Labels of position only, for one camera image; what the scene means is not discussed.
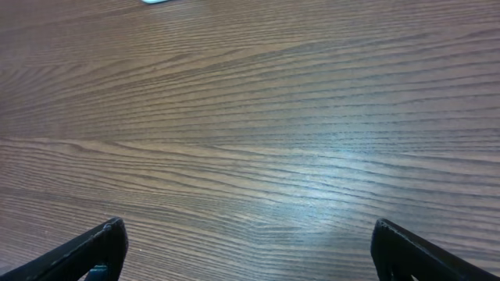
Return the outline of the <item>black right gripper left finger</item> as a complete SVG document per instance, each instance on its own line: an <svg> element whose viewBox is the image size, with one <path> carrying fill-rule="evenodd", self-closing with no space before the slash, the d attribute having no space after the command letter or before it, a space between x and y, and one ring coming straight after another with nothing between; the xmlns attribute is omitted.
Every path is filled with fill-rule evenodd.
<svg viewBox="0 0 500 281"><path fill-rule="evenodd" d="M117 281L128 239L121 218L112 218L86 233L1 275L1 281Z"/></svg>

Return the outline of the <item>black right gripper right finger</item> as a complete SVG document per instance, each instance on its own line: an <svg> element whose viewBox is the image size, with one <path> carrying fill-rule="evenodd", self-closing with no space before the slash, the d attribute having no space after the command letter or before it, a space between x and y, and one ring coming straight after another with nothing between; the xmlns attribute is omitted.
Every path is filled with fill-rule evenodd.
<svg viewBox="0 0 500 281"><path fill-rule="evenodd" d="M499 281L387 219L376 221L370 253L380 281Z"/></svg>

